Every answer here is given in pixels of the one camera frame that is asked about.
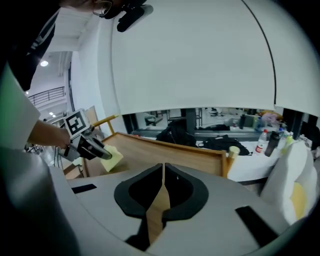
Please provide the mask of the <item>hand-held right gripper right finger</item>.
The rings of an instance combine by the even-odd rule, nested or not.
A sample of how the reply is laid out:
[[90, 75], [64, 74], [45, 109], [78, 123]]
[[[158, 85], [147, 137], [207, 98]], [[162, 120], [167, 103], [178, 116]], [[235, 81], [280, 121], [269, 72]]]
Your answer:
[[169, 221], [147, 253], [250, 253], [260, 246], [236, 209], [249, 206], [277, 234], [289, 224], [273, 206], [243, 185], [224, 177], [178, 165], [208, 189], [205, 206], [188, 220]]

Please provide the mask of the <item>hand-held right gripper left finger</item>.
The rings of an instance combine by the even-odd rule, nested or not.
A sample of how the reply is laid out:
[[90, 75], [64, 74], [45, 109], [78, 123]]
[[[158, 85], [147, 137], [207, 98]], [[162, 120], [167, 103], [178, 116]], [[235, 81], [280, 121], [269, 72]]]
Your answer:
[[147, 211], [162, 187], [163, 165], [145, 170], [69, 180], [72, 191], [91, 216], [127, 244], [150, 246]]

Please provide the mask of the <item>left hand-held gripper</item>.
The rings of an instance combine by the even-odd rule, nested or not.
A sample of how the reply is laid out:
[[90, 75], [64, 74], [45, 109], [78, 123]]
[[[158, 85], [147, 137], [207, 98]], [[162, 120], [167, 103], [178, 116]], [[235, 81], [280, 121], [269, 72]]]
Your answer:
[[93, 137], [93, 127], [90, 125], [84, 109], [72, 112], [63, 118], [64, 126], [69, 134], [70, 142], [63, 150], [63, 157], [69, 161], [77, 158], [92, 160], [100, 158], [110, 160], [112, 154], [104, 149], [104, 144]]

